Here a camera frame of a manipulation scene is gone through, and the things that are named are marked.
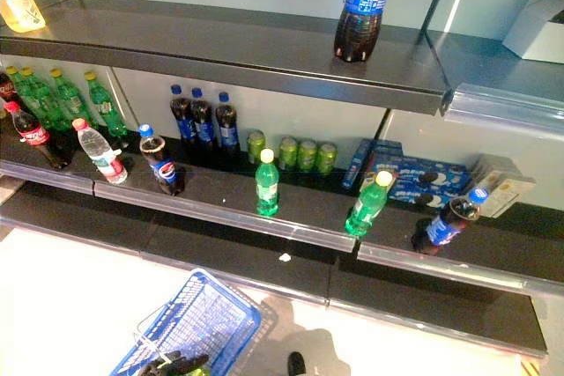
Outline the robot left hand black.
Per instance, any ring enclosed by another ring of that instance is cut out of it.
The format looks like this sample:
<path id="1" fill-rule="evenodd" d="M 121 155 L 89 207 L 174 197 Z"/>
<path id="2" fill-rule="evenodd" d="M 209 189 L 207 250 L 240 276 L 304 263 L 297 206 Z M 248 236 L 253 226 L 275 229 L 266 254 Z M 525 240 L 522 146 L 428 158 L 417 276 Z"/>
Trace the robot left hand black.
<path id="1" fill-rule="evenodd" d="M 163 358 L 151 361 L 141 370 L 140 375 L 187 375 L 205 365 L 209 356 L 202 354 L 186 358 L 177 350 L 168 353 L 167 358 L 168 361 Z"/>

